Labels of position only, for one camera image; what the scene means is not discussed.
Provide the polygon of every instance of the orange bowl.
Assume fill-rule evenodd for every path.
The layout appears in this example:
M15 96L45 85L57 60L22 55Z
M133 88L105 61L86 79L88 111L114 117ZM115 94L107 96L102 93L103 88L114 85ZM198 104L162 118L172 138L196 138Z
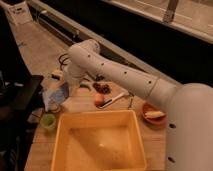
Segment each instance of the orange bowl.
M146 118L145 113L150 111L159 111L159 110L156 109L154 106L150 105L149 103L144 103L144 105L142 106L141 115L147 122L153 125L163 125L166 123L166 120L167 120L166 115L158 117L158 118Z

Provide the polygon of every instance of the black cable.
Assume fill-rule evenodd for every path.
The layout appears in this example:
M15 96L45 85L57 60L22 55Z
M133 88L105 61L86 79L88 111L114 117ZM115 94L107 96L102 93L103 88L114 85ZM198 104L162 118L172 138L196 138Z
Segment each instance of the black cable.
M63 67L67 65L65 63L65 61L67 61L69 59L69 57L65 57L63 59L64 56L68 56L68 53L64 53L64 54L60 55L59 58L58 58L58 62L60 64L60 70L63 70Z

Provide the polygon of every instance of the yellow object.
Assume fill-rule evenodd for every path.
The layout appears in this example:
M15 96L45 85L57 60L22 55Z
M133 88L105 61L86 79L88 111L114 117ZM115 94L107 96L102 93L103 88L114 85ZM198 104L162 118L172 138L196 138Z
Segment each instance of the yellow object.
M130 110L62 114L52 171L144 171L136 115Z
M146 118L159 118L165 116L165 114L161 111L149 111L145 113Z

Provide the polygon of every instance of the small green cup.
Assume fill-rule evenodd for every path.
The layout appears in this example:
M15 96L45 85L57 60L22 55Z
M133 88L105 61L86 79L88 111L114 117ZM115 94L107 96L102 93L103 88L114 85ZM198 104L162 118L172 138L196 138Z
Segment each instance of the small green cup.
M44 114L41 117L40 124L48 131L53 131L56 127L56 117L53 114Z

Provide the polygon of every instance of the small bowl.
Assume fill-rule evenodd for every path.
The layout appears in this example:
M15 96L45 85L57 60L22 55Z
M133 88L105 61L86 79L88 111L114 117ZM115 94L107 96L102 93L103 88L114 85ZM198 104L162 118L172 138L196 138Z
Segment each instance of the small bowl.
M44 114L40 120L41 126L48 130L53 131L56 128L56 117L53 114Z
M166 115L158 117L158 118L146 118L145 113L149 112L149 111L159 111L159 110L156 109L154 106L150 105L149 103L144 103L144 105L142 106L141 115L147 122L149 122L149 123L151 123L153 125L166 124L166 120L167 120L167 116Z

